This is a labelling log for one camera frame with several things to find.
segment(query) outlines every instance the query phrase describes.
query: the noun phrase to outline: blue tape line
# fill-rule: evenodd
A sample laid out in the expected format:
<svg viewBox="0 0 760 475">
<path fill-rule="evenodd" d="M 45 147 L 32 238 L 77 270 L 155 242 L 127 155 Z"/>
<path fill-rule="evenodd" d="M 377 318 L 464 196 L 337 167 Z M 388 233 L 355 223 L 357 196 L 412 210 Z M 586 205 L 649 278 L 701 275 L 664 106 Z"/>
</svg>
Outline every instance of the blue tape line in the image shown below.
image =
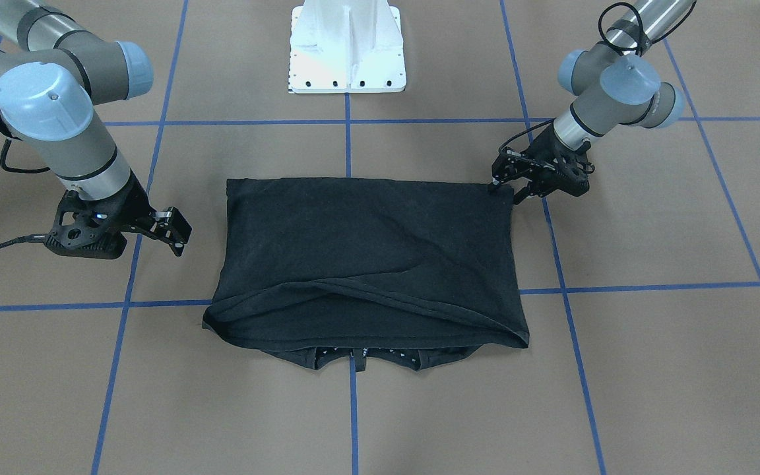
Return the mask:
<svg viewBox="0 0 760 475">
<path fill-rule="evenodd" d="M 699 113 L 697 113 L 697 108 L 695 108 L 693 99 L 691 99 L 691 93 L 688 91 L 687 84 L 685 84 L 685 79 L 682 77 L 682 71 L 679 69 L 679 64 L 676 63 L 676 58 L 673 55 L 673 50 L 670 48 L 670 43 L 667 42 L 667 39 L 664 40 L 664 47 L 667 49 L 668 56 L 670 56 L 670 62 L 673 63 L 673 69 L 676 70 L 676 76 L 679 77 L 679 82 L 682 84 L 682 90 L 685 92 L 685 98 L 688 100 L 688 105 L 691 106 L 691 111 L 693 111 L 694 118 L 697 121 L 697 127 L 699 128 L 700 135 L 703 136 L 703 143 L 705 143 L 706 150 L 709 151 L 709 158 L 711 159 L 712 166 L 714 166 L 714 172 L 717 174 L 717 180 L 720 181 L 720 187 L 723 189 L 723 193 L 724 196 L 726 196 L 726 202 L 729 204 L 730 210 L 732 210 L 732 216 L 735 216 L 735 223 L 738 226 L 738 231 L 741 232 L 741 237 L 744 240 L 745 246 L 747 246 L 747 252 L 749 253 L 750 259 L 752 261 L 752 266 L 755 268 L 756 274 L 758 275 L 758 280 L 760 282 L 760 265 L 758 265 L 758 259 L 756 258 L 755 252 L 752 249 L 752 244 L 750 243 L 749 237 L 747 236 L 747 230 L 744 229 L 741 216 L 738 214 L 738 210 L 735 207 L 735 201 L 733 201 L 732 195 L 729 192 L 729 187 L 726 185 L 726 178 L 723 177 L 723 172 L 720 171 L 720 164 L 718 164 L 717 157 L 714 155 L 714 149 L 709 142 L 709 136 L 706 135 L 705 127 L 703 127 L 703 122 L 700 120 Z"/>
<path fill-rule="evenodd" d="M 183 37 L 183 28 L 187 19 L 187 8 L 189 7 L 189 0 L 183 1 L 183 7 L 181 8 L 181 20 L 177 27 L 177 39 L 175 39 L 175 51 L 172 54 L 172 66 L 169 68 L 169 81 L 166 83 L 166 95 L 163 98 L 163 111 L 160 114 L 161 123 L 166 121 L 166 112 L 169 108 L 169 99 L 172 94 L 172 82 L 175 76 L 175 68 L 177 67 L 177 58 L 181 51 L 181 39 Z M 163 125 L 158 127 L 157 138 L 154 141 L 154 154 L 151 159 L 151 168 L 148 171 L 148 185 L 146 186 L 146 193 L 151 188 L 151 183 L 154 181 L 154 168 L 157 166 L 157 158 L 160 155 L 160 141 L 163 139 Z M 113 390 L 115 387 L 115 376 L 117 376 L 117 370 L 119 367 L 119 358 L 121 355 L 121 345 L 125 337 L 125 327 L 127 325 L 127 315 L 129 314 L 129 308 L 131 306 L 131 296 L 133 294 L 133 283 L 137 276 L 137 265 L 139 264 L 139 249 L 142 246 L 143 237 L 137 236 L 137 243 L 133 249 L 133 258 L 131 259 L 131 273 L 129 280 L 127 281 L 127 289 L 125 290 L 125 304 L 123 310 L 121 310 L 121 318 L 119 319 L 119 330 L 117 332 L 117 343 L 113 349 L 113 361 L 111 363 L 111 373 L 108 381 L 108 391 L 105 394 L 105 405 L 102 409 L 102 423 L 99 425 L 99 435 L 96 438 L 96 451 L 93 454 L 93 466 L 91 475 L 98 475 L 99 465 L 102 462 L 102 449 L 104 448 L 105 434 L 108 430 L 108 418 L 110 417 L 111 403 L 113 401 Z"/>
<path fill-rule="evenodd" d="M 350 178 L 350 94 L 344 93 L 344 175 Z"/>
<path fill-rule="evenodd" d="M 691 120 L 700 121 L 760 121 L 760 117 L 689 117 Z"/>
<path fill-rule="evenodd" d="M 105 446 L 105 434 L 108 432 L 108 419 L 111 414 L 111 402 L 113 401 L 113 390 L 115 388 L 115 376 L 119 369 L 119 358 L 121 355 L 121 344 L 125 338 L 125 328 L 127 326 L 127 314 L 129 313 L 131 295 L 133 294 L 133 281 L 137 274 L 137 264 L 139 262 L 139 249 L 143 243 L 143 237 L 137 236 L 137 242 L 133 248 L 133 258 L 131 259 L 131 272 L 127 278 L 127 287 L 125 288 L 125 301 L 121 309 L 119 319 L 119 328 L 117 330 L 117 340 L 113 347 L 113 359 L 111 361 L 111 372 L 108 377 L 108 390 L 105 393 L 105 404 L 102 407 L 102 421 L 99 423 L 99 435 L 96 437 L 96 451 L 93 452 L 93 465 L 90 471 L 91 475 L 98 475 L 99 465 L 102 463 L 102 450 Z"/>
<path fill-rule="evenodd" d="M 144 121 L 106 121 L 105 126 L 108 127 L 148 127 L 158 126 L 161 124 L 159 120 L 144 120 Z"/>
<path fill-rule="evenodd" d="M 97 301 L 97 303 L 41 303 L 37 305 L 0 305 L 0 312 L 34 312 L 49 310 L 121 309 L 121 301 Z"/>
<path fill-rule="evenodd" d="M 151 300 L 151 301 L 132 301 L 129 307 L 132 309 L 145 309 L 146 307 L 196 307 L 199 305 L 209 305 L 212 300 Z"/>
<path fill-rule="evenodd" d="M 527 100 L 524 97 L 524 85 L 521 84 L 521 71 L 518 68 L 518 58 L 515 57 L 515 42 L 512 40 L 512 30 L 509 28 L 509 15 L 506 15 L 506 3 L 500 0 L 500 11 L 503 15 L 503 29 L 506 30 L 506 42 L 509 44 L 509 56 L 512 57 L 512 70 L 515 72 L 515 84 L 518 86 L 518 97 L 521 100 L 521 111 L 524 114 L 524 125 L 529 129 L 532 124 L 530 114 L 527 111 Z M 533 141 L 532 132 L 527 133 L 530 142 Z"/>
<path fill-rule="evenodd" d="M 293 120 L 167 120 L 167 126 L 198 125 L 342 125 L 343 119 L 293 119 Z"/>
<path fill-rule="evenodd" d="M 404 119 L 354 119 L 351 123 L 359 124 L 404 124 L 404 123 L 524 123 L 522 117 L 486 117 L 486 118 L 404 118 Z"/>
<path fill-rule="evenodd" d="M 640 286 L 589 286 L 589 288 L 565 288 L 568 294 L 602 294 L 602 292 L 654 292 L 723 288 L 760 288 L 760 282 L 701 282 L 694 284 L 649 284 Z M 520 295 L 561 294 L 561 288 L 518 289 Z"/>
<path fill-rule="evenodd" d="M 504 3 L 504 0 L 500 0 L 500 9 L 503 13 L 503 27 L 506 29 L 506 39 L 507 42 L 509 42 L 509 53 L 512 56 L 512 66 L 515 69 L 515 81 L 518 84 L 518 95 L 521 100 L 521 110 L 524 112 L 524 119 L 526 126 L 529 128 L 531 126 L 530 124 L 530 114 L 527 112 L 527 103 L 526 99 L 524 98 L 524 85 L 521 83 L 521 75 L 520 70 L 518 68 L 518 61 L 515 57 L 515 45 L 513 45 L 512 41 L 512 32 L 509 29 L 509 16 L 507 16 L 506 13 L 506 4 Z M 530 143 L 533 141 L 533 135 L 532 133 L 527 133 L 528 139 L 530 139 Z M 568 329 L 571 332 L 571 340 L 573 343 L 573 355 L 574 358 L 576 358 L 577 361 L 577 370 L 579 372 L 579 382 L 580 385 L 582 385 L 583 390 L 583 398 L 585 398 L 585 411 L 588 412 L 588 424 L 591 428 L 591 437 L 594 439 L 594 451 L 597 454 L 597 465 L 600 467 L 600 475 L 606 475 L 606 461 L 603 457 L 603 448 L 600 444 L 600 436 L 597 432 L 597 420 L 594 417 L 594 405 L 591 403 L 591 393 L 588 391 L 588 381 L 585 377 L 585 365 L 583 364 L 583 356 L 582 352 L 580 352 L 579 349 L 579 338 L 577 337 L 576 328 L 573 325 L 573 311 L 571 310 L 571 302 L 570 299 L 567 297 L 567 288 L 565 286 L 565 277 L 562 273 L 561 268 L 561 259 L 559 258 L 559 249 L 557 246 L 557 242 L 555 241 L 555 231 L 553 230 L 553 223 L 550 216 L 550 209 L 547 207 L 547 200 L 541 199 L 541 204 L 544 207 L 544 216 L 547 220 L 547 226 L 550 230 L 550 238 L 551 243 L 553 247 L 553 261 L 555 262 L 555 269 L 557 270 L 557 274 L 559 276 L 559 290 L 561 294 L 562 303 L 564 303 L 565 306 L 565 315 L 567 316 L 567 326 Z"/>
<path fill-rule="evenodd" d="M 356 420 L 356 364 L 354 355 L 350 355 L 350 471 L 352 475 L 360 475 L 360 444 Z"/>
<path fill-rule="evenodd" d="M 706 282 L 697 284 L 658 284 L 645 286 L 597 286 L 596 288 L 566 288 L 568 294 L 599 294 L 599 292 L 651 292 L 721 288 L 760 288 L 760 282 Z"/>
<path fill-rule="evenodd" d="M 401 118 L 351 119 L 351 124 L 407 124 L 407 123 L 542 123 L 554 117 L 458 117 L 458 118 Z M 694 117 L 679 117 L 680 121 L 696 121 Z M 701 121 L 760 121 L 760 117 L 700 117 Z M 154 127 L 165 125 L 342 125 L 343 119 L 260 119 L 260 120 L 166 120 L 166 121 L 106 121 L 108 127 Z"/>
<path fill-rule="evenodd" d="M 157 127 L 157 139 L 154 141 L 154 154 L 151 156 L 151 167 L 148 169 L 148 183 L 145 185 L 145 193 L 151 191 L 151 183 L 154 181 L 154 169 L 157 168 L 157 159 L 160 156 L 160 145 L 163 142 L 163 130 L 166 126 L 166 115 L 169 114 L 169 100 L 172 98 L 172 84 L 175 83 L 175 70 L 177 69 L 177 58 L 181 53 L 181 41 L 183 40 L 183 29 L 187 23 L 187 7 L 189 0 L 183 1 L 181 10 L 181 23 L 177 27 L 177 37 L 175 37 L 175 51 L 172 52 L 172 65 L 169 66 L 169 79 L 166 81 L 166 93 L 163 95 L 163 111 L 160 112 L 160 126 Z"/>
<path fill-rule="evenodd" d="M 603 457 L 603 448 L 600 444 L 600 434 L 597 431 L 597 418 L 594 417 L 594 405 L 591 403 L 591 391 L 588 390 L 588 379 L 585 376 L 585 364 L 583 355 L 579 348 L 579 337 L 573 324 L 573 310 L 571 309 L 570 299 L 567 297 L 567 286 L 565 285 L 565 275 L 562 272 L 561 258 L 559 257 L 559 247 L 555 242 L 555 231 L 553 229 L 553 220 L 551 219 L 550 208 L 547 205 L 547 199 L 542 198 L 541 204 L 544 207 L 544 217 L 547 222 L 547 229 L 550 231 L 550 240 L 553 247 L 553 261 L 555 261 L 555 272 L 559 276 L 559 288 L 561 290 L 561 300 L 565 305 L 565 315 L 567 316 L 567 328 L 571 332 L 571 342 L 573 344 L 573 357 L 577 361 L 577 370 L 579 372 L 579 384 L 583 388 L 583 399 L 585 399 L 585 411 L 588 412 L 588 424 L 591 428 L 591 437 L 594 439 L 594 451 L 597 454 L 597 465 L 600 467 L 600 475 L 606 475 L 606 460 Z"/>
</svg>

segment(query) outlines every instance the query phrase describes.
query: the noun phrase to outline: white metal pedestal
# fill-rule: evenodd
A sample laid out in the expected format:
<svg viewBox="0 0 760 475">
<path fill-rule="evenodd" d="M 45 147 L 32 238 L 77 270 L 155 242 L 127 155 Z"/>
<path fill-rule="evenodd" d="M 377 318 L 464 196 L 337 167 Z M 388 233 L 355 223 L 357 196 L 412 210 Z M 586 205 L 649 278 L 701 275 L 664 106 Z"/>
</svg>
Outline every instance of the white metal pedestal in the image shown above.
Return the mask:
<svg viewBox="0 0 760 475">
<path fill-rule="evenodd" d="M 290 46 L 291 93 L 406 87 L 400 11 L 388 0 L 305 0 L 292 10 Z"/>
</svg>

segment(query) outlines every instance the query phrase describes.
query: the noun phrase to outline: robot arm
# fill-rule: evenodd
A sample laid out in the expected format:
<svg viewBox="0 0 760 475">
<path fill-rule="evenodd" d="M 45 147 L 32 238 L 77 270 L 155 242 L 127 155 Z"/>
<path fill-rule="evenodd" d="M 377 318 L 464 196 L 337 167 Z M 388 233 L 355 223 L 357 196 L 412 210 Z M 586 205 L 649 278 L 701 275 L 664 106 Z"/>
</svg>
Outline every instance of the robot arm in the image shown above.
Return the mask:
<svg viewBox="0 0 760 475">
<path fill-rule="evenodd" d="M 0 50 L 0 128 L 31 145 L 66 194 L 46 247 L 58 255 L 115 259 L 121 232 L 165 241 L 180 256 L 192 231 L 175 208 L 156 212 L 94 105 L 150 90 L 148 56 L 104 42 L 37 0 L 0 0 L 0 34 L 24 50 Z M 64 225 L 64 216 L 75 222 Z"/>
<path fill-rule="evenodd" d="M 524 152 L 507 144 L 498 150 L 491 167 L 493 191 L 507 181 L 527 178 L 515 195 L 518 204 L 531 195 L 546 196 L 560 189 L 573 196 L 588 191 L 588 175 L 594 166 L 586 152 L 618 124 L 667 127 L 681 116 L 685 97 L 670 83 L 663 83 L 654 67 L 641 56 L 659 42 L 676 21 L 693 10 L 696 0 L 639 0 L 615 21 L 603 40 L 590 51 L 567 55 L 559 69 L 559 84 L 577 96 L 567 111 L 546 123 Z"/>
</svg>

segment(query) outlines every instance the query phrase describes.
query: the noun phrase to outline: silver metal cylinder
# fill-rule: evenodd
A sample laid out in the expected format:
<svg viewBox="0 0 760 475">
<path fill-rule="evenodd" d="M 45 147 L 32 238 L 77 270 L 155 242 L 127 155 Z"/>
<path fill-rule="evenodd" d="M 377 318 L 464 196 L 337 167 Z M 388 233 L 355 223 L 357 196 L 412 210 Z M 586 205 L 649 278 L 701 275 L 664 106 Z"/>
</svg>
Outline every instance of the silver metal cylinder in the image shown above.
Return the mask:
<svg viewBox="0 0 760 475">
<path fill-rule="evenodd" d="M 70 31 L 82 30 L 81 25 L 61 15 L 46 15 L 38 19 L 28 30 L 29 51 L 54 48 L 57 40 Z"/>
<path fill-rule="evenodd" d="M 117 151 L 113 162 L 97 175 L 76 180 L 58 175 L 57 179 L 66 189 L 78 192 L 79 198 L 84 201 L 97 201 L 114 196 L 125 186 L 130 175 L 130 166 L 121 152 Z"/>
<path fill-rule="evenodd" d="M 591 135 L 578 121 L 573 118 L 570 109 L 562 112 L 561 116 L 553 121 L 553 131 L 561 143 L 571 150 L 579 150 L 584 144 L 594 144 L 600 137 Z"/>
<path fill-rule="evenodd" d="M 0 35 L 17 43 L 19 21 L 37 7 L 46 6 L 42 0 L 0 0 Z"/>
<path fill-rule="evenodd" d="M 678 21 L 679 17 L 691 8 L 693 3 L 694 0 L 638 0 L 635 3 L 635 9 L 641 15 L 645 35 L 650 40 L 657 40 Z M 621 20 L 636 26 L 639 23 L 633 12 L 627 12 L 621 17 Z M 616 27 L 606 33 L 606 38 L 621 48 L 635 48 L 637 45 L 633 37 Z"/>
</svg>

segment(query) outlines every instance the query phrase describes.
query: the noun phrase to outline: brown floor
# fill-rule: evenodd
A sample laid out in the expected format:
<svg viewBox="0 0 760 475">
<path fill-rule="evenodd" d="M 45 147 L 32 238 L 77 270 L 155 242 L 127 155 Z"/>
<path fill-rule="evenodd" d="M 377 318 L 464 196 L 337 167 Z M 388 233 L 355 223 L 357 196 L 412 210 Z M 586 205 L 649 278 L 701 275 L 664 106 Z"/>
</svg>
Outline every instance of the brown floor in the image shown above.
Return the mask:
<svg viewBox="0 0 760 475">
<path fill-rule="evenodd" d="M 393 2 L 407 89 L 350 98 L 286 93 L 298 3 L 55 3 L 150 55 L 151 93 L 98 111 L 194 232 L 180 259 L 0 250 L 0 474 L 760 473 L 760 0 L 699 2 L 646 54 L 685 85 L 678 123 L 618 127 L 591 192 L 515 209 L 530 349 L 356 376 L 201 330 L 224 180 L 485 183 L 503 139 L 570 103 L 559 64 L 611 2 Z M 0 171 L 0 241 L 45 232 L 60 195 Z"/>
</svg>

